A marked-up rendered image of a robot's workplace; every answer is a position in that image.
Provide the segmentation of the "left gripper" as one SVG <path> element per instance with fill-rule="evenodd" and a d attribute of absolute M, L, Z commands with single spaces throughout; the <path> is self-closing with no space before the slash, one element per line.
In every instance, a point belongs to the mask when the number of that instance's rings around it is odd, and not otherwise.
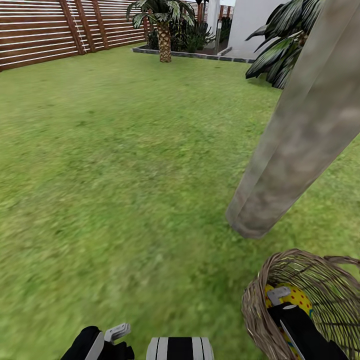
<path fill-rule="evenodd" d="M 108 341 L 107 341 L 108 342 Z M 134 360 L 135 354 L 131 346 L 127 346 L 125 341 L 113 345 L 109 343 L 109 354 L 106 360 Z"/>

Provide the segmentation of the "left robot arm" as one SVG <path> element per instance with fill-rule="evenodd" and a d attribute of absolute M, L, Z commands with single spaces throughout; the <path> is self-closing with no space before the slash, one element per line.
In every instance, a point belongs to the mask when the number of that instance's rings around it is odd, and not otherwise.
<path fill-rule="evenodd" d="M 98 328 L 83 330 L 73 341 L 60 360 L 134 360 L 135 354 L 125 341 L 116 344 L 115 340 L 131 333 L 131 325 L 120 324 L 104 333 Z"/>

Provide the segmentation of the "wicker basket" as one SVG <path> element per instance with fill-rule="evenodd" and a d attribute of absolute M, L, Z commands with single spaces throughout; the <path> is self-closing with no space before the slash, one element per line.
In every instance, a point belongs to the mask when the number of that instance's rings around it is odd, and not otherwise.
<path fill-rule="evenodd" d="M 279 275 L 290 264 L 296 265 L 299 257 L 304 258 L 301 262 L 305 265 L 304 268 L 296 272 L 294 271 L 290 276 L 287 275 L 282 281 L 275 277 L 275 274 Z M 325 306 L 327 309 L 331 306 L 329 309 L 335 322 L 334 326 L 339 331 L 344 327 L 350 342 L 347 346 L 345 336 L 342 336 L 342 341 L 339 342 L 339 346 L 344 350 L 349 360 L 357 360 L 355 352 L 358 352 L 360 355 L 360 336 L 358 334 L 358 330 L 360 329 L 360 284 L 348 270 L 342 268 L 339 264 L 354 264 L 360 271 L 360 259 L 348 255 L 320 256 L 298 248 L 275 252 L 262 264 L 262 267 L 254 279 L 248 284 L 247 288 L 244 289 L 241 297 L 241 312 L 246 332 L 256 347 L 266 355 L 269 360 L 298 360 L 298 358 L 291 350 L 288 342 L 268 312 L 264 292 L 266 284 L 271 283 L 274 287 L 281 282 L 285 283 L 290 281 L 295 284 L 297 281 L 294 278 L 299 275 L 306 278 L 311 283 L 310 286 L 312 288 L 321 291 L 322 295 L 325 298 L 327 297 L 326 300 L 323 297 L 320 299 L 321 301 L 316 300 L 312 303 L 312 306 L 313 308 L 316 306 Z M 325 279 L 319 276 L 315 279 L 305 273 L 311 268 L 318 268 L 319 266 L 331 268 L 335 271 L 334 273 L 336 275 L 334 274 Z M 346 283 L 341 282 L 339 280 L 340 278 Z M 329 292 L 332 289 L 327 283 L 331 283 L 332 281 L 336 281 L 341 286 L 341 289 L 344 291 L 342 294 L 345 297 L 340 298 L 336 294 L 334 299 L 331 296 Z M 335 312 L 336 310 L 332 307 L 333 304 L 340 304 L 349 318 L 344 316 L 339 322 Z M 328 323 L 323 318 L 320 320 L 320 324 L 324 330 L 327 328 Z M 357 348 L 354 336 L 359 345 Z"/>

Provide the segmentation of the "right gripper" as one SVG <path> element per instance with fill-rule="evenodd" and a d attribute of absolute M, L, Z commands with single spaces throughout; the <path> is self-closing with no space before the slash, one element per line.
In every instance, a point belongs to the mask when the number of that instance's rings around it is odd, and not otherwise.
<path fill-rule="evenodd" d="M 282 325 L 279 323 L 279 320 L 278 320 L 278 311 L 279 311 L 279 308 L 280 307 L 283 307 L 283 306 L 288 306 L 288 305 L 292 305 L 291 302 L 287 301 L 287 302 L 284 302 L 280 305 L 277 305 L 277 306 L 274 306 L 274 307 L 270 307 L 267 309 L 267 311 L 269 312 L 271 318 L 273 319 L 273 321 L 276 323 L 277 327 L 281 327 Z"/>

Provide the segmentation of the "easter egg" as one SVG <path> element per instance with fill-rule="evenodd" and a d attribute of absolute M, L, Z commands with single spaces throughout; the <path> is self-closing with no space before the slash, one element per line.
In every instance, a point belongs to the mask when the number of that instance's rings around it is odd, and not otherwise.
<path fill-rule="evenodd" d="M 268 299 L 268 296 L 267 296 L 267 292 L 268 292 L 268 291 L 271 291 L 271 290 L 274 290 L 274 286 L 273 286 L 271 283 L 267 283 L 267 284 L 266 284 L 266 287 L 265 287 L 265 290 L 264 290 L 265 296 L 266 296 L 266 307 L 267 307 L 267 308 L 271 308 L 271 307 L 272 307 L 272 305 L 271 305 L 272 302 L 271 302 L 271 300 Z M 280 298 L 279 300 L 280 300 L 280 302 L 283 304 L 282 298 Z"/>
<path fill-rule="evenodd" d="M 291 294 L 289 296 L 283 297 L 283 303 L 290 302 L 293 305 L 299 306 L 300 309 L 303 309 L 306 314 L 310 317 L 310 319 L 315 319 L 315 308 L 313 308 L 313 302 L 307 295 L 307 293 L 295 283 L 291 282 L 281 282 L 278 283 L 277 286 L 274 286 L 274 289 L 279 287 L 288 287 L 291 290 Z"/>
<path fill-rule="evenodd" d="M 301 357 L 299 356 L 298 352 L 296 351 L 295 347 L 293 346 L 292 342 L 290 341 L 289 337 L 287 336 L 287 334 L 285 333 L 285 330 L 283 327 L 279 327 L 279 331 L 281 332 L 281 334 L 283 335 L 283 337 L 285 338 L 285 340 L 287 341 L 289 347 L 291 348 L 291 350 L 294 352 L 294 354 L 296 355 L 296 357 L 298 358 L 298 360 L 302 360 Z"/>

